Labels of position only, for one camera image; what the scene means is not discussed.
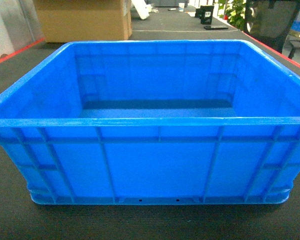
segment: chair backrest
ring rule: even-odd
[[[300,10],[300,0],[246,0],[243,31],[282,52]]]

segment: crate bottom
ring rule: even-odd
[[[58,197],[31,194],[31,199],[41,205],[243,205],[243,204],[281,204],[288,200],[290,192],[278,193],[263,199],[261,196],[229,197]]]
[[[90,101],[80,118],[199,118],[236,117],[225,100]]]

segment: crate rim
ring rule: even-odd
[[[262,51],[259,47],[247,40],[240,39],[209,39],[209,40],[125,40],[125,41],[73,41],[62,45],[59,49],[45,58],[32,70],[13,83],[0,94],[0,105],[6,98],[30,81],[34,75],[40,72],[55,57],[73,45],[86,44],[149,44],[149,43],[240,43],[253,49],[257,54],[264,57],[269,63],[283,71],[290,80],[300,86],[300,76],[278,62],[275,58]],[[149,117],[149,118],[0,118],[0,128],[19,127],[101,127],[101,126],[238,126],[238,125],[300,125],[300,116],[286,117]]]

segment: red edge strip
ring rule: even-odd
[[[27,49],[33,47],[34,45],[37,45],[38,43],[43,42],[44,40],[45,40],[45,38],[43,37],[43,38],[41,38],[41,39],[39,39],[39,40],[37,40],[37,41],[35,41],[35,42],[33,42],[33,43],[27,45],[27,46],[21,48],[20,50],[15,51],[15,52],[9,54],[8,56],[5,56],[4,58],[1,58],[1,59],[0,59],[0,63],[2,63],[2,62],[4,62],[5,60],[8,60],[8,59],[14,57],[15,55],[17,55],[17,54],[19,54],[19,53],[22,53],[23,51],[25,51],[25,50],[27,50]]]
[[[261,44],[262,46],[264,46],[265,48],[269,49],[271,52],[279,55],[280,57],[282,57],[283,59],[287,60],[288,62],[292,63],[293,65],[295,65],[296,67],[300,68],[300,64],[297,63],[296,61],[293,61],[292,59],[288,58],[287,56],[277,52],[276,50],[272,49],[271,47],[265,45],[264,43],[258,41],[257,39],[253,38],[252,36],[246,34],[245,32],[242,32],[244,33],[245,35],[247,35],[249,38],[253,39],[254,41],[256,41],[257,43]]]

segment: table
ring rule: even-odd
[[[300,68],[239,30],[204,30],[186,13],[133,16],[131,40],[243,39],[300,75]],[[213,25],[223,25],[216,19]],[[0,93],[61,44],[41,42],[0,64]],[[280,205],[44,206],[0,147],[0,239],[300,239],[300,174]]]

